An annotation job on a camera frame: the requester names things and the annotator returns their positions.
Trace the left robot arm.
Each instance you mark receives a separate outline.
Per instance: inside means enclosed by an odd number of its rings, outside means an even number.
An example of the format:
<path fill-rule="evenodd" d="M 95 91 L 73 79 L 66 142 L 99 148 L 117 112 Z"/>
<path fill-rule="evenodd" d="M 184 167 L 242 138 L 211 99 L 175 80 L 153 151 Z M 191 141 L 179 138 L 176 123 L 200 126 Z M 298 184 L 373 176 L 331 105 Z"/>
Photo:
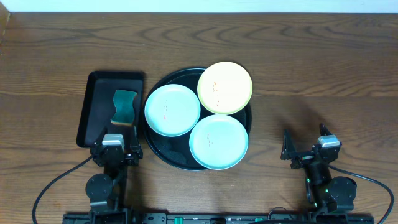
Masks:
<path fill-rule="evenodd" d="M 109 134 L 104 128 L 90 147 L 92 160 L 104 170 L 92 176 L 86 183 L 85 192 L 90 199 L 90 223 L 136 223 L 140 216 L 124 204 L 127 172 L 138 166 L 143 158 L 135 126 L 122 134 Z"/>

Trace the green scouring sponge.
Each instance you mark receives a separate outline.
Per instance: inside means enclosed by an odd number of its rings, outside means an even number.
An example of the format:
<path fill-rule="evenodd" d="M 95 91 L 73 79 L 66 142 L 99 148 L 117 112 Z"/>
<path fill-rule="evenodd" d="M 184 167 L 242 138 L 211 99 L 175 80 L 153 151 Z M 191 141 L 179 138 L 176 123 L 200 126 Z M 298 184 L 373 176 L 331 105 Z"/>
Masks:
<path fill-rule="evenodd" d="M 116 109 L 111 118 L 115 125 L 132 126 L 135 119 L 134 99 L 137 93 L 127 90 L 116 90 L 113 96 L 113 103 Z"/>

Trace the light blue plate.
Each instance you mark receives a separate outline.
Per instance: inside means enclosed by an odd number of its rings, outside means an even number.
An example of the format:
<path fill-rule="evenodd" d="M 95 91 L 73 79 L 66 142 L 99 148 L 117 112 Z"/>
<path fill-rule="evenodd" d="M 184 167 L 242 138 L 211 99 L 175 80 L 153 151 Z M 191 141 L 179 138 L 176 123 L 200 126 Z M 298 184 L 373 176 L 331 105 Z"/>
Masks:
<path fill-rule="evenodd" d="M 200 113 L 201 104 L 196 94 L 178 84 L 168 84 L 154 90 L 144 107 L 149 127 L 166 137 L 188 133 L 197 124 Z"/>
<path fill-rule="evenodd" d="M 238 164 L 248 150 L 248 133 L 235 118 L 216 114 L 199 121 L 189 137 L 193 158 L 212 170 L 229 169 Z"/>

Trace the yellow plate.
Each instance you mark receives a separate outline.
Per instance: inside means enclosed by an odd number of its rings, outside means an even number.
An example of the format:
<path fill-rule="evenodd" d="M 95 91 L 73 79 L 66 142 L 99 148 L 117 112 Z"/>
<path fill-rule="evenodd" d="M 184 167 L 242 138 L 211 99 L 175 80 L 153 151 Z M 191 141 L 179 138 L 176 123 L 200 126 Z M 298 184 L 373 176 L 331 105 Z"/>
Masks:
<path fill-rule="evenodd" d="M 197 93 L 200 103 L 214 114 L 233 114 L 243 109 L 252 96 L 249 72 L 234 62 L 218 62 L 200 75 Z"/>

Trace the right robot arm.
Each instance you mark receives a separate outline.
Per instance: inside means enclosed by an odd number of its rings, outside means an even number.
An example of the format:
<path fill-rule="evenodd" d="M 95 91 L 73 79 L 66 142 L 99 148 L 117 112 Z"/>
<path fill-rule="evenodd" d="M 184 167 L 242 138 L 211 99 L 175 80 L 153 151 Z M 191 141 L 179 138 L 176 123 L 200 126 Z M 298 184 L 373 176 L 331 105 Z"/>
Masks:
<path fill-rule="evenodd" d="M 282 160 L 290 160 L 292 169 L 304 169 L 306 186 L 316 206 L 308 219 L 315 222 L 319 215 L 341 215 L 354 209 L 356 182 L 349 177 L 332 177 L 329 165 L 338 158 L 342 143 L 324 124 L 319 125 L 320 137 L 309 151 L 298 152 L 287 130 L 284 131 Z"/>

